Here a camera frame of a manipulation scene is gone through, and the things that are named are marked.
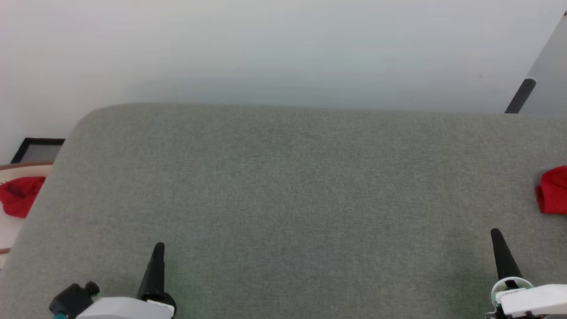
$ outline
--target red cloth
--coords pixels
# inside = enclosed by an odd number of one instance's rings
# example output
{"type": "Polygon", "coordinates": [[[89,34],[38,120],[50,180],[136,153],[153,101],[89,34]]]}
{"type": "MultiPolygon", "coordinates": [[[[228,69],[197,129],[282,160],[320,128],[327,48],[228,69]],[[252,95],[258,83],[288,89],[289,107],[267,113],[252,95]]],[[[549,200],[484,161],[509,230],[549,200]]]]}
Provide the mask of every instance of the red cloth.
{"type": "Polygon", "coordinates": [[[26,218],[45,177],[22,177],[0,185],[0,202],[10,216],[26,218]]]}
{"type": "Polygon", "coordinates": [[[547,171],[535,188],[539,210],[546,214],[567,214],[567,166],[547,171]]]}

